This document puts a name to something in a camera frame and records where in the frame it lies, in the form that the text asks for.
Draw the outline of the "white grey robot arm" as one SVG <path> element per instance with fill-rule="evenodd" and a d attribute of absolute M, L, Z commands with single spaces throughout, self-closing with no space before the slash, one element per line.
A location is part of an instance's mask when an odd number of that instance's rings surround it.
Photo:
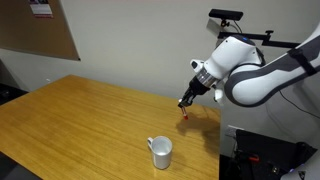
<path fill-rule="evenodd" d="M 256 107 L 276 92 L 320 71 L 320 25 L 301 44 L 266 64 L 248 37 L 231 35 L 203 61 L 193 59 L 195 76 L 178 106 L 188 107 L 198 95 L 215 90 L 241 107 Z"/>

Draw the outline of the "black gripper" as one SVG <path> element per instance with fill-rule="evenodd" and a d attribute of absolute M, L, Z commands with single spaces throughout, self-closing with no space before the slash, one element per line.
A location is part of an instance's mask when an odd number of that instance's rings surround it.
<path fill-rule="evenodd" d="M 189 87 L 186 90 L 183 98 L 178 99 L 178 107 L 189 107 L 193 104 L 193 99 L 197 95 L 203 95 L 207 91 L 209 91 L 209 88 L 204 86 L 196 77 L 194 77 L 189 82 Z"/>

